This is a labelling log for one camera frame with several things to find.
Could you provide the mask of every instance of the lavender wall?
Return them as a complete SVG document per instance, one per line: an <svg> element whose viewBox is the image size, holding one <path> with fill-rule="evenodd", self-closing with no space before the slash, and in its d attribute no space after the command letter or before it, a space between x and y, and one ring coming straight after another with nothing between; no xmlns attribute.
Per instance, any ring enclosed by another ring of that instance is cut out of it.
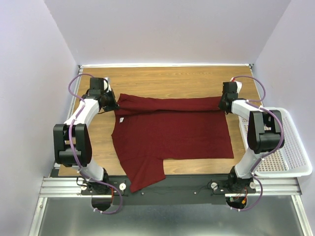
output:
<svg viewBox="0 0 315 236"><path fill-rule="evenodd" d="M0 235L28 235L76 63L43 0L0 8Z"/></svg>
<svg viewBox="0 0 315 236"><path fill-rule="evenodd" d="M291 113L315 167L315 1L292 0L254 65L266 86L266 106ZM315 174L299 179L302 200L315 232Z"/></svg>
<svg viewBox="0 0 315 236"><path fill-rule="evenodd" d="M253 63L290 0L45 0L79 64Z"/></svg>

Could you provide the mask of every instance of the maroon t-shirt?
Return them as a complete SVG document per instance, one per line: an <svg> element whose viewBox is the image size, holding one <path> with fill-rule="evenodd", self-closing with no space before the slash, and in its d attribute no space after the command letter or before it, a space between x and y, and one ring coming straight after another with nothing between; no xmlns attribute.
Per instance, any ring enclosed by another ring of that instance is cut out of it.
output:
<svg viewBox="0 0 315 236"><path fill-rule="evenodd" d="M165 179L164 159L233 158L219 101L120 95L112 138L131 192Z"/></svg>

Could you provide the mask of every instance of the wire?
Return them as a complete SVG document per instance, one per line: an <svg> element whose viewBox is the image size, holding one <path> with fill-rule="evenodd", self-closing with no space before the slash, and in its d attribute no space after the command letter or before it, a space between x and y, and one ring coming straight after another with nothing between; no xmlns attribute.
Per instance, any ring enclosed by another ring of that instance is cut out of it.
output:
<svg viewBox="0 0 315 236"><path fill-rule="evenodd" d="M210 189L210 188L209 188L209 183L212 183L212 180L207 183L207 188L208 188L208 189Z"/></svg>
<svg viewBox="0 0 315 236"><path fill-rule="evenodd" d="M83 102L83 106L80 108L80 110L78 111L78 113L75 115L75 118L72 120L71 124L70 124L70 127L69 127L69 142L70 142L70 147L71 147L71 150L72 150L72 153L73 153L73 157L74 157L74 160L75 162L77 163L78 167L79 167L79 173L82 177L88 179L89 181L92 180L93 182L96 182L96 183L99 183L99 184L103 184L107 187L110 187L110 188L113 188L116 190L116 192L119 194L119 198L120 198L120 202L119 202L119 206L116 210L113 210L113 211L101 211L97 208L94 209L94 211L98 211L100 212L101 214L113 214L113 213L116 213L117 211L119 211L122 206L123 206L123 197L122 197L122 194L120 193L120 191L113 185L111 184L108 184L108 183L105 183L103 181L100 181L100 180L97 180L97 179L94 179L94 178L91 178L87 175L85 175L84 173L81 172L81 168L82 168L82 165L79 161L79 158L77 156L77 153L75 151L75 148L74 148L74 144L73 144L73 140L72 140L72 128L73 128L73 125L76 121L76 119L78 118L78 116L81 114L81 112L83 111L84 107L85 107L85 101L82 97L74 94L72 91L71 91L71 85L72 83L78 78L78 77L81 77L82 75L88 75L88 76L91 76L91 77L94 77L93 75L91 74L87 74L87 73L82 73L82 74L78 74L77 76L75 76L69 83L68 85L68 91L69 93L72 95L72 96L75 96L76 98L79 98L82 102Z"/></svg>
<svg viewBox="0 0 315 236"><path fill-rule="evenodd" d="M82 176L78 176L77 179L76 179L77 185L80 186L80 187L88 187L86 184L79 184L79 183L78 183L79 178L82 178L83 180L85 180L85 178L83 178Z"/></svg>
<svg viewBox="0 0 315 236"><path fill-rule="evenodd" d="M253 79L253 80L257 81L257 82L261 85L262 90L263 90L263 92L264 92L263 97L262 97L260 100L246 100L246 103L247 103L248 105L252 106L252 107L255 107L255 108L259 109L259 110L262 110L262 111L264 111L264 112L267 112L269 115L271 115L271 116L276 120L276 122L278 123L278 125L279 125L279 127L280 127L280 140L279 140L278 145L277 145L272 151L270 151L270 152L268 152L268 153L266 153L266 154L263 154L259 159L256 160L256 162L254 163L254 165L253 165L252 168L250 169L251 176L252 176L252 177L259 183L259 185L260 185L260 195L259 195L257 201L256 201L255 203L253 203L250 207L245 208L245 209L237 209L237 208L234 208L234 209L236 209L236 210L238 210L238 211L250 210L250 209L252 209L253 207L255 207L255 206L259 203L259 201L261 200L261 198L262 198L262 192L263 192L263 187L262 187L262 183L260 182L260 180L259 180L257 177L254 176L255 169L259 166L259 164L261 163L261 161L262 161L265 157L267 157L267 156L269 156L270 154L276 152L276 151L281 147L281 145L282 145L282 143L283 143L283 140L284 140L284 128L283 128L283 126L282 126L280 120L278 119L278 117L277 117L275 114L273 114L271 111L269 111L269 110L263 108L262 106L257 106L257 105L255 105L255 104L250 103L250 102L262 102L262 101L265 99L265 97L266 97L266 89L265 89L264 85L262 84L262 82L261 82L260 80L254 78L254 77L252 77L252 76L247 76L247 75L235 76L235 77L233 77L233 78L231 79L231 81L234 82L236 78L242 78L242 77Z"/></svg>
<svg viewBox="0 0 315 236"><path fill-rule="evenodd" d="M239 199L240 196L243 194L243 191L244 191L244 190L246 190L246 187L241 191L241 193L240 193L239 195L237 195L236 197L232 197L233 200L230 201L230 202L232 203L232 202L236 201L237 199Z"/></svg>
<svg viewBox="0 0 315 236"><path fill-rule="evenodd" d="M113 201L114 201L114 189L113 188L111 188L112 189L112 202L111 203L113 203Z"/></svg>
<svg viewBox="0 0 315 236"><path fill-rule="evenodd" d="M245 191L246 191L246 195L245 195L245 199L247 198L247 195L248 195L248 191L247 191L247 188L245 187Z"/></svg>
<svg viewBox="0 0 315 236"><path fill-rule="evenodd" d="M265 89L265 86L262 84L262 82L259 79L256 79L256 78L254 78L252 76L249 76L249 75L239 75L239 76L233 77L230 81L234 82L236 78L243 78L243 77L244 78L250 78L250 79L253 79L253 80L257 81L257 83L260 84L260 86L262 87L262 90L264 92L264 95L263 95L263 97L260 100L249 100L249 101L250 102L262 102L265 99L265 97L266 97L266 89Z"/></svg>

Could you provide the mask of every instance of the metal floor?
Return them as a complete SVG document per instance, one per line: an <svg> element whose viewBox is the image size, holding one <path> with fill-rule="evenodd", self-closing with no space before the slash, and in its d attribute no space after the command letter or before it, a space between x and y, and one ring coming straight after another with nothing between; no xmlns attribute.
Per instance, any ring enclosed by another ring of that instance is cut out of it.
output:
<svg viewBox="0 0 315 236"><path fill-rule="evenodd" d="M256 200L249 197L249 204ZM291 196L264 196L252 210L223 205L124 206L94 213L90 198L49 198L40 236L302 236Z"/></svg>

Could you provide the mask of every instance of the wooden table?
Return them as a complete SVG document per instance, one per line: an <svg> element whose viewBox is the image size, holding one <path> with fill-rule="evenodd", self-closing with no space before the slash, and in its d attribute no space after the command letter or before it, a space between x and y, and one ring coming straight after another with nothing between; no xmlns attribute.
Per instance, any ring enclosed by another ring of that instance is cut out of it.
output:
<svg viewBox="0 0 315 236"><path fill-rule="evenodd" d="M237 75L251 75L246 66L208 67L143 67L143 68L85 68L84 73L95 77L110 77L116 99L121 93L153 98L194 98L222 95L222 83ZM258 99L251 79L238 79L243 83L240 97ZM89 88L90 78L82 76L78 94ZM226 116L234 159L164 160L165 174L217 174L228 173L245 153L239 119ZM111 134L114 129L114 112L96 115L89 126L93 157L109 175L125 175L117 158ZM76 176L72 168L61 166L60 176Z"/></svg>

